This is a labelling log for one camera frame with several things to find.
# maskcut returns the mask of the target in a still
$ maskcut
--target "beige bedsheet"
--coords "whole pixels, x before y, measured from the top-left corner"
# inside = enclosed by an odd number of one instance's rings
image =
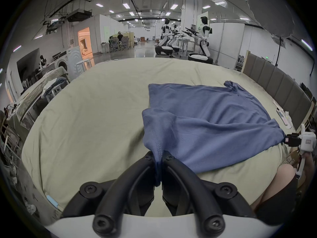
[[[294,131],[286,129],[271,96],[244,74],[194,61],[131,58],[99,63],[66,86],[33,125],[22,151],[23,164],[43,196],[49,194],[65,207],[84,182],[116,179],[147,153],[141,112],[149,106],[148,84],[223,86],[226,80],[258,98],[285,133]],[[235,184],[251,204],[270,184],[286,154],[280,144],[199,176]],[[161,210],[161,198],[153,205],[152,216],[168,215],[167,208]]]

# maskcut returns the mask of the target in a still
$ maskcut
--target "washing machine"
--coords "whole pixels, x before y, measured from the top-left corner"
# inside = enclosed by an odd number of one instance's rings
[[[76,64],[82,61],[79,46],[65,50],[53,56],[55,68],[60,66],[68,72],[69,80],[72,81],[78,77],[76,72]]]

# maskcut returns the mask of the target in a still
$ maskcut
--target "gray headboard panel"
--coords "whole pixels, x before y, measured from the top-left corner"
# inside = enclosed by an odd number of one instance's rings
[[[250,52],[246,55],[242,72],[262,86],[284,111],[289,112],[297,130],[312,103],[299,85],[279,68]]]

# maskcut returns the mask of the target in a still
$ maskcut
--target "floor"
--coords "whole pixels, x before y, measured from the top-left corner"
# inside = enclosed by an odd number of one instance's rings
[[[167,55],[157,55],[155,53],[154,41],[139,42],[133,49],[126,49],[116,52],[110,52],[105,54],[94,55],[91,59],[92,65],[100,62],[115,60],[115,59],[126,59],[126,58],[145,58],[145,57],[160,57],[171,59]],[[176,53],[173,53],[175,59],[187,60],[187,57],[180,57]],[[34,204],[37,208],[36,214],[33,214],[41,224],[49,225],[59,219],[61,212],[56,210],[50,205],[45,198],[35,188],[29,173],[26,171],[22,162],[18,163],[19,168],[17,169],[18,183],[16,189],[22,196],[24,202],[28,204]]]
[[[154,41],[148,42],[138,42],[133,49],[126,49],[116,52],[104,53],[94,55],[91,59],[94,64],[108,61],[108,60],[115,60],[115,59],[126,59],[126,58],[169,58],[167,55],[157,55],[155,53],[155,43]],[[187,60],[187,57],[180,57],[176,53],[173,53],[173,56],[176,59]]]

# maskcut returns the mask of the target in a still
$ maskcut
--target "folded clothes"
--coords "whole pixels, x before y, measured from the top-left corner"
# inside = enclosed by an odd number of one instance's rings
[[[253,95],[231,81],[224,85],[149,85],[143,143],[155,156],[157,181],[163,151],[200,173],[244,161],[284,139]]]
[[[64,77],[57,77],[57,78],[55,78],[55,79],[53,79],[53,80],[51,80],[51,81],[48,81],[48,82],[46,83],[46,85],[43,87],[43,91],[42,91],[41,98],[43,99],[47,94],[49,94],[49,93],[52,91],[52,89],[53,89],[55,86],[57,86],[57,85],[59,85],[59,84],[65,82],[66,80],[67,80],[67,79],[64,78]]]

